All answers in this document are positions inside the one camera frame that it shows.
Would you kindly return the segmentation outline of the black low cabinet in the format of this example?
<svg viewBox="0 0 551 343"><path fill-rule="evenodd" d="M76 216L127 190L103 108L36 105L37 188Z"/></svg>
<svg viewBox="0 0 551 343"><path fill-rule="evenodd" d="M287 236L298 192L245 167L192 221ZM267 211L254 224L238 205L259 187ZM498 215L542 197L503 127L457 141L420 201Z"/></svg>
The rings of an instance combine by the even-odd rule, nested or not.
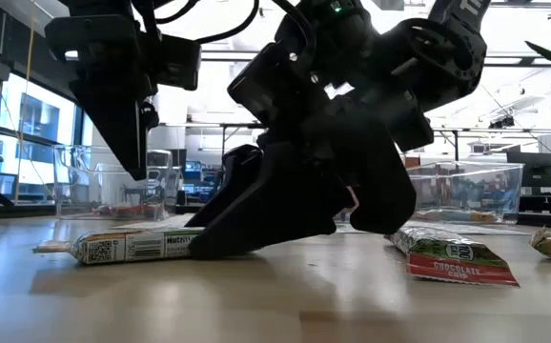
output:
<svg viewBox="0 0 551 343"><path fill-rule="evenodd" d="M551 195L523 195L520 198L517 223L551 227Z"/></svg>

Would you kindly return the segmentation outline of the clear plastic bin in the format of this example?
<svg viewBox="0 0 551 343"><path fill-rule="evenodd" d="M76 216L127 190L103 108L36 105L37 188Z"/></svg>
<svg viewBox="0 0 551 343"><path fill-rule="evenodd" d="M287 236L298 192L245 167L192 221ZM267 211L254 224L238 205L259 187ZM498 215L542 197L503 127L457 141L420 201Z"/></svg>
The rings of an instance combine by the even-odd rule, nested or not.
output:
<svg viewBox="0 0 551 343"><path fill-rule="evenodd" d="M180 168L170 151L147 152L147 177L133 180L108 147L55 146L53 148L56 214L61 219L114 219L92 214L101 205L159 205L175 203Z"/></svg>
<svg viewBox="0 0 551 343"><path fill-rule="evenodd" d="M517 221L523 165L447 161L407 172L417 193L416 212L493 212L497 223Z"/></svg>

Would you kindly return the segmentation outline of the long linear ceiling light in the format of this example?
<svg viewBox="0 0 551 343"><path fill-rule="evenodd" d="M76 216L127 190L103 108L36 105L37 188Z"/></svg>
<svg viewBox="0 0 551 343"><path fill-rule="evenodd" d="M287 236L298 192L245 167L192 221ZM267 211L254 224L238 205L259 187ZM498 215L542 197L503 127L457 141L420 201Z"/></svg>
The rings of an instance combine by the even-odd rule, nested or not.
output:
<svg viewBox="0 0 551 343"><path fill-rule="evenodd" d="M207 62L251 62L261 51L250 50L204 50L201 60ZM492 55L483 61L489 68L551 68L551 62L536 55Z"/></svg>

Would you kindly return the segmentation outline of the red chocolate chip granola bar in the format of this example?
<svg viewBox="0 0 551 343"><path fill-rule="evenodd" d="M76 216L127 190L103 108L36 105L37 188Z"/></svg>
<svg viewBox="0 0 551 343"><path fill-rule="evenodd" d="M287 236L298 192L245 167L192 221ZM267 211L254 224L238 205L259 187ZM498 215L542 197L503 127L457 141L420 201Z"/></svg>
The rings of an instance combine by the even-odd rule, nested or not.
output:
<svg viewBox="0 0 551 343"><path fill-rule="evenodd" d="M461 284L518 287L508 263L486 245L457 233L403 227L386 238L406 257L416 278Z"/></svg>

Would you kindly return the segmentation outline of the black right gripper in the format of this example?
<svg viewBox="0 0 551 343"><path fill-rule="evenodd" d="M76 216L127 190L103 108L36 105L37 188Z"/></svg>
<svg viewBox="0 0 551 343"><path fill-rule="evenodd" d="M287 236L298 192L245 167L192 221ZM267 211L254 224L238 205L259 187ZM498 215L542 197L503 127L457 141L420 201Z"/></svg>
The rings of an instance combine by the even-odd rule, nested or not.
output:
<svg viewBox="0 0 551 343"><path fill-rule="evenodd" d="M185 224L203 229L189 245L191 258L238 256L331 234L336 214L354 205L344 184L358 202L350 216L355 229L393 234L409 220L417 194L398 150L433 137L410 91L338 95L301 128L314 155L336 172L289 142L226 152L220 188Z"/></svg>

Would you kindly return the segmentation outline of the large window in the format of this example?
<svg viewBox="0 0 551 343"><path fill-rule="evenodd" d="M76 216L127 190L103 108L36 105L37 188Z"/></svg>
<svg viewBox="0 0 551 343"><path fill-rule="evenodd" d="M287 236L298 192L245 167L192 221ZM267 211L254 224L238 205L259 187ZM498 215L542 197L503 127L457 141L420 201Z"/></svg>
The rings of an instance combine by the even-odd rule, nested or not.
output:
<svg viewBox="0 0 551 343"><path fill-rule="evenodd" d="M50 201L52 147L78 137L75 104L17 75L1 84L0 193L11 201Z"/></svg>

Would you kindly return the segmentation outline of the black ceiling-mounted device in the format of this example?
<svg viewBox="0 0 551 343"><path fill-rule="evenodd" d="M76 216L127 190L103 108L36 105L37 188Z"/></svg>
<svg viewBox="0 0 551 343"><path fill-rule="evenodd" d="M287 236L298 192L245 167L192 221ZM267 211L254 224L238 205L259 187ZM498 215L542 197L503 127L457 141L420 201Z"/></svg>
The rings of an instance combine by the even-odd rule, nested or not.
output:
<svg viewBox="0 0 551 343"><path fill-rule="evenodd" d="M498 118L494 121L491 121L488 128L489 129L505 129L511 128L516 125L515 119L511 115L505 115L501 118Z"/></svg>

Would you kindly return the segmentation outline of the black monitor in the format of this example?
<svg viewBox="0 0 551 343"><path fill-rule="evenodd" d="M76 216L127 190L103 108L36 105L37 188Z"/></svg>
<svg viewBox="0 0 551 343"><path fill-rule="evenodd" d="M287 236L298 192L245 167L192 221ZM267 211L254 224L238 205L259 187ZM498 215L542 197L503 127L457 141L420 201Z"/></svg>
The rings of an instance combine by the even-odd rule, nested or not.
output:
<svg viewBox="0 0 551 343"><path fill-rule="evenodd" d="M551 153L510 151L506 157L508 163L523 164L523 187L551 188Z"/></svg>

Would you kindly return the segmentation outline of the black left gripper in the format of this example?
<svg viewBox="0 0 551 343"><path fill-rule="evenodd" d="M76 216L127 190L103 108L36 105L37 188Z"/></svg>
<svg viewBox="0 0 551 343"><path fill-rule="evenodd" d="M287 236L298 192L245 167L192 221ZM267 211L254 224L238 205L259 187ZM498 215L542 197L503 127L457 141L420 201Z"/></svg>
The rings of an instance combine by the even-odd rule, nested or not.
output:
<svg viewBox="0 0 551 343"><path fill-rule="evenodd" d="M54 59L75 73L69 89L133 180L147 177L147 133L158 122L152 12L81 12L45 27Z"/></svg>

